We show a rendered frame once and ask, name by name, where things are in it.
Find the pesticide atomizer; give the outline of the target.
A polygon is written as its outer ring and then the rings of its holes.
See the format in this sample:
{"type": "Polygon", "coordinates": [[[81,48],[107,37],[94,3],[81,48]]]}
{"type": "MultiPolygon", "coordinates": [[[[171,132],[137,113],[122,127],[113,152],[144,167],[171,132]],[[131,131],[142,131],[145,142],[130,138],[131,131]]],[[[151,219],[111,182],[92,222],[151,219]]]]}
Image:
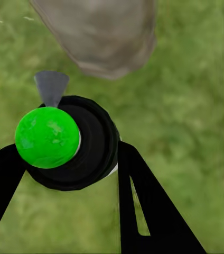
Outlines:
{"type": "Polygon", "coordinates": [[[22,118],[15,146],[25,169],[48,189],[79,191],[118,170],[118,141],[109,113],[95,101],[63,96],[69,77],[43,70],[34,75],[44,104],[22,118]]]}

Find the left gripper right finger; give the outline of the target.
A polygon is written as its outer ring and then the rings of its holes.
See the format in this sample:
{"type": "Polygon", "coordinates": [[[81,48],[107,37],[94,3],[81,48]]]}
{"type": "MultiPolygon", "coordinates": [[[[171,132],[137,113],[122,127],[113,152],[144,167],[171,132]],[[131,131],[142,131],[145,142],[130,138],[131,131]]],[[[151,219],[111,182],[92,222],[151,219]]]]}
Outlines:
{"type": "Polygon", "coordinates": [[[122,254],[207,254],[138,150],[118,141],[122,254]],[[138,232],[130,176],[150,236],[138,232]]]}

